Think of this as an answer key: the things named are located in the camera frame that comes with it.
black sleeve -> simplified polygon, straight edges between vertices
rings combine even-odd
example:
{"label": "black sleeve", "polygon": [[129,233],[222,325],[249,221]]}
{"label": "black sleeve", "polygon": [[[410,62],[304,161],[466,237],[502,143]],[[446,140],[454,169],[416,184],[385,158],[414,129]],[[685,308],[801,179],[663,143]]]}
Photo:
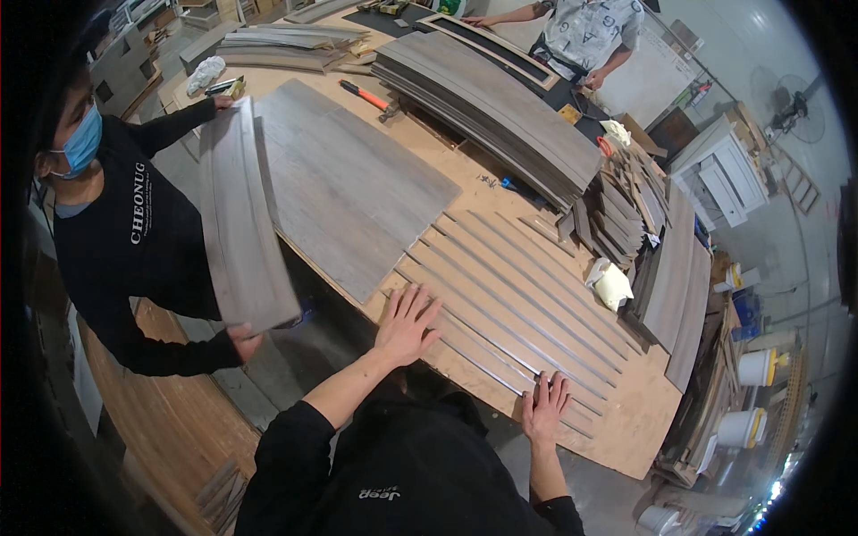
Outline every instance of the black sleeve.
{"label": "black sleeve", "polygon": [[179,138],[215,118],[215,100],[208,98],[144,124],[123,123],[131,139],[151,159],[155,153],[175,143]]}
{"label": "black sleeve", "polygon": [[536,504],[534,510],[557,529],[557,534],[584,536],[584,525],[572,497],[567,495]]}
{"label": "black sleeve", "polygon": [[259,440],[257,472],[241,502],[235,536],[302,533],[328,483],[335,432],[303,400],[271,421]]}
{"label": "black sleeve", "polygon": [[72,296],[87,325],[113,357],[132,372],[144,376],[194,376],[242,365],[226,331],[206,342],[163,342],[147,339],[131,312],[128,297],[87,289]]}

square hole in panel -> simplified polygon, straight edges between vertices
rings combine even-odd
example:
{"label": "square hole in panel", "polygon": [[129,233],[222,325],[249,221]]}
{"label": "square hole in panel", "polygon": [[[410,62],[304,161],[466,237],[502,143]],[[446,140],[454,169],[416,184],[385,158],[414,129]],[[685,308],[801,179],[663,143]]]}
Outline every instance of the square hole in panel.
{"label": "square hole in panel", "polygon": [[95,96],[98,97],[101,102],[107,102],[113,96],[113,91],[110,90],[110,86],[107,85],[107,82],[103,81],[97,88],[95,88]]}
{"label": "square hole in panel", "polygon": [[152,78],[152,75],[155,74],[155,67],[152,65],[152,60],[148,59],[140,65],[140,72],[143,73],[143,77],[148,80]]}

hammer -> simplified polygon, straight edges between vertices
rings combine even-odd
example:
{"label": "hammer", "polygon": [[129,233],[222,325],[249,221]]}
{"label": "hammer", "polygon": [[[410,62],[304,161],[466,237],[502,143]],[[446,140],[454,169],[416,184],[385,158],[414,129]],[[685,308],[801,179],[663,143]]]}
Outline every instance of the hammer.
{"label": "hammer", "polygon": [[400,111],[399,106],[397,104],[395,104],[395,103],[388,104],[388,103],[384,102],[383,100],[381,100],[379,97],[376,97],[375,95],[373,95],[372,93],[368,93],[368,92],[364,91],[363,89],[355,86],[350,81],[340,79],[340,85],[342,86],[343,89],[345,89],[349,93],[354,93],[355,95],[361,97],[366,102],[370,103],[371,105],[373,105],[376,108],[378,108],[379,110],[381,110],[382,114],[380,116],[378,116],[378,121],[380,121],[381,123],[384,123],[385,121],[387,121],[391,117],[394,117]]}

white cabinet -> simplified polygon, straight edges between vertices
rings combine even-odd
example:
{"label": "white cabinet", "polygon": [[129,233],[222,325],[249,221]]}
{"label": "white cabinet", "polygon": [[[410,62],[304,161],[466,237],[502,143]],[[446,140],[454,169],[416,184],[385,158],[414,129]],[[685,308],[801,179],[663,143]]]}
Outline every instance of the white cabinet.
{"label": "white cabinet", "polygon": [[726,115],[676,155],[669,174],[710,231],[725,223],[735,227],[747,221],[747,213],[768,202],[751,158]]}

whiteboard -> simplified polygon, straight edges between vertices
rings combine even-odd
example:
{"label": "whiteboard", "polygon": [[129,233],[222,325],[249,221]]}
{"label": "whiteboard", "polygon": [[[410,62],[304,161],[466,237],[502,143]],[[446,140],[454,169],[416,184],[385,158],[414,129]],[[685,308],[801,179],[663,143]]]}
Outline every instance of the whiteboard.
{"label": "whiteboard", "polygon": [[628,113],[646,128],[694,80],[688,63],[648,27],[638,50],[605,78],[595,93],[609,116]]}

